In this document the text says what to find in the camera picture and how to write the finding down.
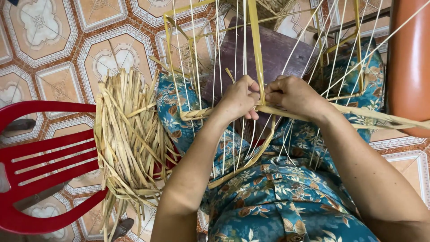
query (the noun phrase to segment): hand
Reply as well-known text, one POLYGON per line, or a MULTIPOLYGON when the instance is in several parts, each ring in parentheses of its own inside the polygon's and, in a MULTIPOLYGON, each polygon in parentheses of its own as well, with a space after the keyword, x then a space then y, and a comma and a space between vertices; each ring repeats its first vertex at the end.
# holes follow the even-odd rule
POLYGON ((308 83, 295 76, 278 76, 264 89, 266 101, 280 104, 287 111, 317 121, 335 110, 308 83))
POLYGON ((249 91, 249 87, 256 92, 260 90, 258 84, 248 75, 244 75, 235 84, 230 85, 212 115, 228 124, 242 116, 257 120, 258 114, 253 108, 260 99, 260 94, 249 91))

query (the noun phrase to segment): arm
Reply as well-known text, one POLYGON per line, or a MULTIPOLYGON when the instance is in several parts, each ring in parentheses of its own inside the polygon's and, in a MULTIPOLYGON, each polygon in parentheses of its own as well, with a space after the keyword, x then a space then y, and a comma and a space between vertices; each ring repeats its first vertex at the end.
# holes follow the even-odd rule
POLYGON ((230 122, 241 116, 258 119, 252 109, 259 95, 249 76, 229 86, 224 97, 196 135, 165 185, 155 215, 151 241, 196 241, 197 210, 208 185, 221 135, 230 122))
POLYGON ((334 106, 295 77, 279 77, 265 92, 267 101, 318 125, 342 182, 367 227, 379 239, 430 240, 430 213, 420 196, 334 106))

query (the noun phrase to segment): left hand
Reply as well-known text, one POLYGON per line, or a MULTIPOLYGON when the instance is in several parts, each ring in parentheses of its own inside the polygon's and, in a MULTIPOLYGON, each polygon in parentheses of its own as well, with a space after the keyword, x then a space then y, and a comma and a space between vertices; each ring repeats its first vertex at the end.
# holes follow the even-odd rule
POLYGON ((260 99, 260 94, 249 91, 249 87, 255 92, 260 90, 258 84, 248 75, 244 75, 235 84, 230 85, 212 115, 228 123, 242 116, 257 120, 258 114, 253 108, 260 99))

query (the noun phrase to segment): person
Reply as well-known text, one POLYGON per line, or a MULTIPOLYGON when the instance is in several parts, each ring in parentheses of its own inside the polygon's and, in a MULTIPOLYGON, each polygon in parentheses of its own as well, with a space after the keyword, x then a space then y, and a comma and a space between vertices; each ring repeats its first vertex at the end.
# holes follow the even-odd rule
MULTIPOLYGON (((348 102, 379 110, 381 85, 382 78, 366 82, 365 94, 348 102)), ((182 159, 160 198, 152 242, 196 241, 199 208, 209 214, 209 241, 430 241, 430 213, 420 196, 368 145, 371 131, 351 125, 375 121, 342 115, 300 78, 278 77, 265 87, 265 98, 311 122, 284 118, 258 161, 234 171, 259 147, 241 142, 229 124, 258 119, 258 91, 245 75, 203 124, 182 121, 178 105, 182 111, 207 105, 180 76, 160 74, 158 113, 182 159), (231 172, 233 178, 208 188, 231 172)))

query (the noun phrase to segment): right hand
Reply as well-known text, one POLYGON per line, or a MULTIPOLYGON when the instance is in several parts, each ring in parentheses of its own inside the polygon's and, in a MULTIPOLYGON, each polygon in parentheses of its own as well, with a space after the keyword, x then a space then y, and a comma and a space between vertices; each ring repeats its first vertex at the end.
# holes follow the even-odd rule
POLYGON ((287 111, 317 121, 336 110, 304 80, 278 76, 264 89, 266 101, 280 104, 287 111))

